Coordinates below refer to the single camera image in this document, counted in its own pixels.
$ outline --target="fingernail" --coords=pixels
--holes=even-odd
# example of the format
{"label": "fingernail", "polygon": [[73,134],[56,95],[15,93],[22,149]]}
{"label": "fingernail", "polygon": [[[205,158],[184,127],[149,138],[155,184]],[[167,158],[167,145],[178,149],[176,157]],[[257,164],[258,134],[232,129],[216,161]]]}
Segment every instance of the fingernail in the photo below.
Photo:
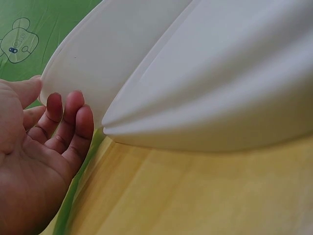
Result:
{"label": "fingernail", "polygon": [[33,79],[40,80],[41,79],[41,75],[33,76],[30,80],[33,80]]}

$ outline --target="palm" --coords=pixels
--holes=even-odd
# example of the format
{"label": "palm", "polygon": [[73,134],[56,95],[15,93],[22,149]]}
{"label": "palm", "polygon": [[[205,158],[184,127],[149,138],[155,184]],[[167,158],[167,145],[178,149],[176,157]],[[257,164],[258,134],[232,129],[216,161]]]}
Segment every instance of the palm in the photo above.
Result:
{"label": "palm", "polygon": [[58,94],[47,108],[23,111],[40,92],[39,81],[28,83],[25,91],[0,81],[0,232],[12,234],[40,232],[53,218],[93,133],[80,92],[68,96],[64,115]]}

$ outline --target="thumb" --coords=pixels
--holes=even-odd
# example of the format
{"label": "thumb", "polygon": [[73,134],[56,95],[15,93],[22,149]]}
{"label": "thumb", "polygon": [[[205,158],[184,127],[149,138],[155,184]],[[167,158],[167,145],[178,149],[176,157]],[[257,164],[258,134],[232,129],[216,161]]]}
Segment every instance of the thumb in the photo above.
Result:
{"label": "thumb", "polygon": [[40,94],[42,82],[40,75],[21,82],[6,83],[19,97],[23,109],[34,102]]}

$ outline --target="finger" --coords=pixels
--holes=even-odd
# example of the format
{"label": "finger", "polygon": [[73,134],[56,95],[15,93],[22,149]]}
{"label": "finger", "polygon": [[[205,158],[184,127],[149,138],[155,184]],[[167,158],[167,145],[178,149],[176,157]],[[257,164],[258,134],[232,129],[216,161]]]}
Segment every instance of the finger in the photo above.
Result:
{"label": "finger", "polygon": [[32,128],[45,112],[45,106],[37,106],[24,110],[23,126],[26,131]]}
{"label": "finger", "polygon": [[4,83],[18,95],[23,109],[37,99],[42,88],[42,82],[39,75],[21,82],[4,81]]}
{"label": "finger", "polygon": [[28,135],[40,143],[45,143],[53,135],[63,115],[61,95],[53,93],[47,100],[47,108],[37,125],[28,131]]}
{"label": "finger", "polygon": [[76,116],[76,128],[68,149],[62,156],[68,161],[73,177],[81,167],[88,153],[93,135],[93,116],[88,105],[79,109]]}
{"label": "finger", "polygon": [[71,92],[67,96],[64,116],[59,128],[55,135],[45,143],[48,148],[53,149],[60,154],[67,150],[75,132],[77,112],[84,103],[85,100],[80,91]]}

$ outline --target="wooden surface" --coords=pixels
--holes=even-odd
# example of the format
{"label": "wooden surface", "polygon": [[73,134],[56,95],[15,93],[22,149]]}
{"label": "wooden surface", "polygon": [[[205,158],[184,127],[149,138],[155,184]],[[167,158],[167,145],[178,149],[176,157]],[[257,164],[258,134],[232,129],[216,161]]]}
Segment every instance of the wooden surface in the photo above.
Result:
{"label": "wooden surface", "polygon": [[106,138],[76,193],[71,235],[311,235],[313,136],[200,154]]}

